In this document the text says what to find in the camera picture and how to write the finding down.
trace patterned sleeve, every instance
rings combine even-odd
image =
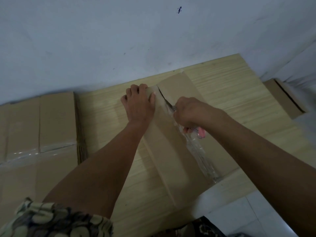
[[[108,237],[113,234],[110,220],[100,215],[74,212],[56,203],[35,203],[26,198],[14,219],[0,229],[0,237]]]

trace cardboard box on floor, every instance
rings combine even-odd
[[[73,92],[0,106],[0,225],[24,198],[41,202],[86,158]]]
[[[279,79],[270,79],[263,83],[270,91],[273,97],[278,101],[280,106],[290,116],[295,119],[304,113],[307,113],[307,108],[295,97],[290,89]]]
[[[175,105],[181,96],[206,101],[184,73],[176,74],[156,86],[149,87],[147,95],[154,91],[156,111],[144,135],[144,143],[174,205],[182,208],[191,204],[215,183],[202,173],[197,161],[186,147],[186,139],[175,126],[165,99],[171,105]],[[205,151],[206,158],[222,178],[239,168],[211,135],[206,134],[199,143]]]

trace right arm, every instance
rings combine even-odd
[[[184,131],[200,126],[233,157],[299,236],[316,236],[316,169],[195,98],[181,97],[175,120]]]

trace hand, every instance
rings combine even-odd
[[[190,133],[198,126],[203,127],[204,122],[212,119],[214,113],[222,111],[194,97],[180,97],[175,106],[177,110],[173,117],[177,123],[184,126],[184,133]]]
[[[156,95],[152,93],[147,98],[146,84],[131,85],[126,89],[126,95],[121,97],[130,124],[144,126],[146,129],[154,117]]]

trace wooden table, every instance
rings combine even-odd
[[[236,54],[80,95],[88,152],[108,143],[127,123],[120,98],[131,84],[155,85],[184,70],[206,101],[238,122],[316,167],[312,148],[259,78]],[[118,236],[148,236],[177,227],[256,190],[240,169],[205,193],[191,207],[177,210],[141,142],[112,221]]]

